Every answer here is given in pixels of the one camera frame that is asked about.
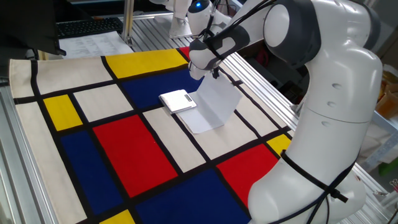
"orange object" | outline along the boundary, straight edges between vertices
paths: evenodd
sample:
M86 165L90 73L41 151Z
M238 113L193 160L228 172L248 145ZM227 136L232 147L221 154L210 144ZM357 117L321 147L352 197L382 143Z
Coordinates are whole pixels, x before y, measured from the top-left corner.
M386 119L398 113L398 84L386 86L386 94L376 105L376 111Z

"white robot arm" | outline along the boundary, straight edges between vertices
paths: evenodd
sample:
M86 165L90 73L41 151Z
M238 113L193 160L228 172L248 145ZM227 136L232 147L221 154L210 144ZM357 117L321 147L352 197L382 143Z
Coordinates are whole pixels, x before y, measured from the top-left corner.
M192 0L149 0L154 4L162 4L166 6L166 9L174 12L174 16L179 19L185 19L188 8L192 3Z
M248 0L221 28L211 7L199 0L188 10L199 37L190 44L192 77L261 39L274 55L293 67L305 65L310 74L290 146L251 187L251 223L337 223L358 211L366 194L350 170L381 83L381 62L368 50L379 36L377 14L349 0Z

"black keyboard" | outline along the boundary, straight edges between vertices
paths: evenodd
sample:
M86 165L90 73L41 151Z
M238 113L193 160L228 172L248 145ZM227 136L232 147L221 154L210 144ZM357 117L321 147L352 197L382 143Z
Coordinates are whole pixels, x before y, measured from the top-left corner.
M103 34L111 31L117 31L121 34L123 31L123 23L116 17L90 21L62 22L58 23L57 27L59 39Z

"mondrian patterned mat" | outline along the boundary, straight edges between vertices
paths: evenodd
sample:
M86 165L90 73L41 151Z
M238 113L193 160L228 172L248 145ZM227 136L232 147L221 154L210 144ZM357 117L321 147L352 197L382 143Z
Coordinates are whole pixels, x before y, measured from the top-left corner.
M16 109L59 223L250 220L249 189L287 148L290 129L230 73L243 95L236 111L192 134L158 99L199 87L187 50L11 61Z

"white paper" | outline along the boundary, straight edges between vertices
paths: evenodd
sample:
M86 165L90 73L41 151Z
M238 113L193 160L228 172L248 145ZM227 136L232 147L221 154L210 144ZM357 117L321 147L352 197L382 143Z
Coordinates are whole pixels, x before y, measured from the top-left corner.
M133 51L116 31L60 40L64 59L128 54Z
M242 98L224 76L214 79L211 75L205 76L198 90L190 96L197 107L178 114L195 134L224 125Z

